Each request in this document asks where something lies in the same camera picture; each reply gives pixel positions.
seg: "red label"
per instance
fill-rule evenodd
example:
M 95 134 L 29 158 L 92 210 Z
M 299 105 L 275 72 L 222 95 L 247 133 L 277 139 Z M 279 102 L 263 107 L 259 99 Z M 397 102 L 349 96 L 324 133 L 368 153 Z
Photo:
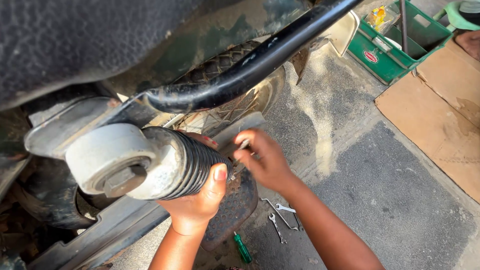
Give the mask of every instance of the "red label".
M 374 55 L 373 53 L 369 52 L 369 51 L 364 50 L 363 55 L 365 55 L 365 58 L 372 63 L 377 63 L 378 62 L 377 56 Z

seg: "open-end wrench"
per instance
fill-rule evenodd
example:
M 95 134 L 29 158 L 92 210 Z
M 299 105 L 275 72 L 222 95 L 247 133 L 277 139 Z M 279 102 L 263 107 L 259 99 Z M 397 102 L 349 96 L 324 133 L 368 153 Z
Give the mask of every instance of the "open-end wrench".
M 288 208 L 288 207 L 285 207 L 279 203 L 276 203 L 276 209 L 277 210 L 287 210 L 287 211 L 290 211 L 290 212 L 293 212 L 293 213 L 296 213 L 295 209 L 292 209 L 292 208 Z
M 275 212 L 277 213 L 277 215 L 280 216 L 280 218 L 283 220 L 283 222 L 285 223 L 285 225 L 287 225 L 287 227 L 291 230 L 295 230 L 295 231 L 298 231 L 299 229 L 297 227 L 291 227 L 287 221 L 282 217 L 282 215 L 280 215 L 280 213 L 278 212 L 278 210 L 275 208 L 275 206 L 273 206 L 273 204 L 268 200 L 268 199 L 264 199 L 264 198 L 260 198 L 262 201 L 267 201 L 268 204 L 273 208 L 273 210 L 275 210 Z
M 275 214 L 272 213 L 272 216 L 268 215 L 268 218 L 273 222 L 273 225 L 275 225 L 276 232 L 278 233 L 278 236 L 280 236 L 280 243 L 286 244 L 287 241 L 283 239 L 282 233 L 280 232 L 280 229 L 278 228 L 276 222 L 275 222 Z
M 302 231 L 302 232 L 305 231 L 305 228 L 303 228 L 303 225 L 301 224 L 299 218 L 297 217 L 296 212 L 293 213 L 293 215 L 295 216 L 295 219 L 297 220 L 297 223 L 299 224 L 299 230 Z

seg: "green plastic crate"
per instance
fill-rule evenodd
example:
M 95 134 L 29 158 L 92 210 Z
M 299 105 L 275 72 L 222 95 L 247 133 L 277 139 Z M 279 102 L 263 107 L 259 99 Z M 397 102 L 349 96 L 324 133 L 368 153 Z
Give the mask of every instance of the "green plastic crate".
M 392 85 L 434 51 L 443 48 L 453 33 L 434 21 L 409 1 L 405 1 L 407 15 L 408 55 L 395 47 L 388 37 L 402 44 L 401 31 L 393 26 L 385 36 L 373 29 L 362 18 L 348 47 L 348 53 L 360 62 L 383 84 Z

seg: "mounting bolt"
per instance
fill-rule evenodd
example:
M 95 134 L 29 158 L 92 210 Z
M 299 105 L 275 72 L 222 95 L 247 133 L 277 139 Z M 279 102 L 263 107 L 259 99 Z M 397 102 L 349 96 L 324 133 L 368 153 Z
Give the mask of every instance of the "mounting bolt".
M 132 165 L 113 174 L 105 181 L 103 192 L 108 198 L 120 197 L 140 186 L 147 177 L 143 166 Z

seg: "black seat cover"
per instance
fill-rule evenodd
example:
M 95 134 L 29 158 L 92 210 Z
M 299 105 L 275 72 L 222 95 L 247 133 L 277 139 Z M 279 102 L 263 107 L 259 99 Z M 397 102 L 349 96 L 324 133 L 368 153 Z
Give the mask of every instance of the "black seat cover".
M 0 0 L 0 110 L 119 74 L 181 22 L 232 2 Z

